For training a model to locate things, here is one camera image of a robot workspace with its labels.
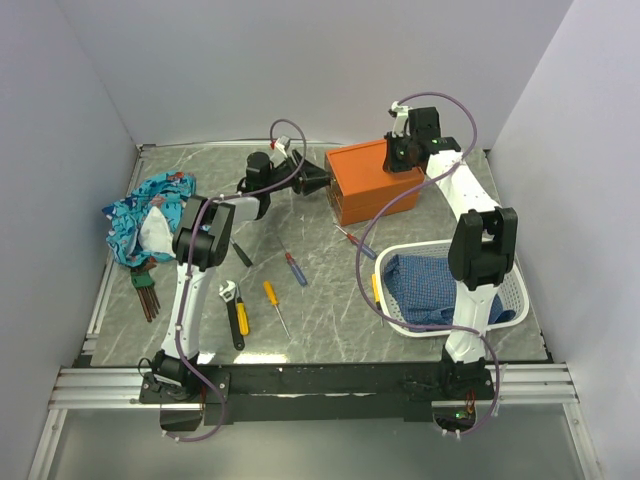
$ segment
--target patterned blue fabric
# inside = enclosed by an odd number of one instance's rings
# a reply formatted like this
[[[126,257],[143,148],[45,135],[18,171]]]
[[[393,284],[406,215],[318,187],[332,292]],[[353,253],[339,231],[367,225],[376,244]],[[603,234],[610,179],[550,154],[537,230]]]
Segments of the patterned blue fabric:
[[[187,200],[196,191],[193,175],[175,170],[155,175],[136,188],[131,195],[102,209],[111,220],[107,245],[116,262],[137,267],[150,257],[158,262],[168,262],[173,257],[167,253],[142,250],[138,244],[138,231],[151,207],[156,206],[167,219],[169,229],[175,232],[182,216],[181,200]]]
[[[456,304],[456,281],[446,258],[395,255],[384,269],[384,283],[407,323],[451,325]],[[496,295],[489,324],[513,320],[515,312],[504,310]]]

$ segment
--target marble surface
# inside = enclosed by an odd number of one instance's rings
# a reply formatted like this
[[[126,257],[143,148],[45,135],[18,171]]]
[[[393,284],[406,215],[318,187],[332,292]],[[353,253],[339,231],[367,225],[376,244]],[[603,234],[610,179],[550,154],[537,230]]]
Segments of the marble surface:
[[[308,158],[323,165],[324,152],[335,146],[311,146]],[[179,169],[197,178],[197,193],[233,192],[244,176],[246,157],[260,150],[254,146],[194,145],[146,149],[141,157],[140,180],[156,173]],[[497,199],[487,160],[481,150],[469,157],[469,165],[482,186]],[[334,363],[437,361],[446,337],[411,339],[381,326],[360,296],[356,285],[355,248],[332,225],[333,213],[324,191],[308,197],[291,190],[272,194],[272,205],[260,221],[239,225],[233,237],[254,266],[247,269],[232,249],[212,280],[200,331],[200,348],[215,363]],[[358,236],[365,223],[348,230]],[[455,219],[435,188],[422,191],[416,208],[383,217],[368,243],[377,252],[416,241],[451,238]],[[300,287],[285,262],[276,232],[298,261],[308,287]],[[363,261],[368,280],[374,263]],[[147,323],[131,286],[128,270],[116,266],[100,335],[92,359],[94,366],[131,366],[142,356],[151,357],[167,332],[176,286],[175,262],[152,271],[160,299],[160,315]],[[251,333],[246,348],[233,348],[227,310],[218,296],[225,279],[239,283]],[[272,282],[280,309],[291,332],[289,340],[269,303],[262,282]],[[489,341],[500,360],[545,360],[543,338],[533,309],[514,327],[490,332]]]

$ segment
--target white basket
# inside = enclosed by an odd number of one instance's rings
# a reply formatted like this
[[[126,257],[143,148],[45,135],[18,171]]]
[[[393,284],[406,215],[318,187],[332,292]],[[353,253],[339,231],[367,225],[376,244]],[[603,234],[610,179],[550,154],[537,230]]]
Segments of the white basket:
[[[378,292],[380,292],[380,306],[384,314],[397,318],[398,320],[405,321],[396,299],[393,298],[389,289],[387,289],[382,279],[382,273],[387,266],[387,263],[396,254],[402,255],[417,255],[423,257],[443,258],[449,254],[449,247],[451,240],[442,240],[438,242],[418,242],[408,243],[405,245],[395,245],[384,250],[378,259],[376,260],[376,283]],[[529,295],[524,286],[522,275],[516,265],[513,266],[511,272],[505,275],[504,282],[498,289],[498,296],[502,301],[502,305],[505,310],[513,310],[516,312],[516,316],[510,322],[498,323],[495,325],[489,325],[487,330],[496,330],[498,328],[512,327],[517,325],[529,312]],[[404,327],[395,325],[389,322],[389,325],[395,329],[398,333],[407,337],[435,337],[440,335],[449,335],[451,330],[435,330],[429,332],[412,332]]]

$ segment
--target red and blue screwdriver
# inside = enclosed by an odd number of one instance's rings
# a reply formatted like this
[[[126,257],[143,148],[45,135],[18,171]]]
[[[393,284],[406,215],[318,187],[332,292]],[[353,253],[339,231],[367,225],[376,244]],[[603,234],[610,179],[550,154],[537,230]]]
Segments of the red and blue screwdriver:
[[[334,222],[333,224],[336,226],[338,230],[340,230],[342,233],[346,235],[346,237],[349,239],[349,241],[353,245],[355,245],[356,247],[358,246],[358,244],[360,243],[360,240],[358,240],[356,237],[351,235],[349,232],[347,232],[344,228],[342,228],[337,223]],[[375,260],[376,258],[378,258],[378,254],[373,250],[371,250],[371,247],[369,247],[369,245],[367,245],[366,243],[362,245],[362,253],[364,253],[371,260]]]
[[[293,259],[291,254],[287,251],[286,247],[284,246],[284,243],[282,243],[282,240],[280,240],[280,237],[276,235],[276,238],[280,242],[280,245],[282,245],[282,249],[284,250],[284,256],[287,259],[287,263],[291,267],[291,271],[295,275],[296,280],[298,280],[298,283],[300,285],[302,285],[303,287],[306,287],[307,279],[305,278],[304,273],[302,273],[302,270],[300,269],[296,261]]]

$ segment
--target gray wall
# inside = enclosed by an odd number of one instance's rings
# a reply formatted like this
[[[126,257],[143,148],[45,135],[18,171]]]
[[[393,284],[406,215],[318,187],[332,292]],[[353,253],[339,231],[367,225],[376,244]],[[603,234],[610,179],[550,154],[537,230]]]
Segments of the gray wall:
[[[106,254],[135,147],[53,0],[0,2],[0,465],[25,478]]]
[[[570,0],[58,0],[137,143],[373,140],[393,100],[459,97],[491,147]],[[455,107],[447,133],[467,143]]]
[[[576,0],[491,155],[556,360],[611,479],[640,471],[640,3]]]

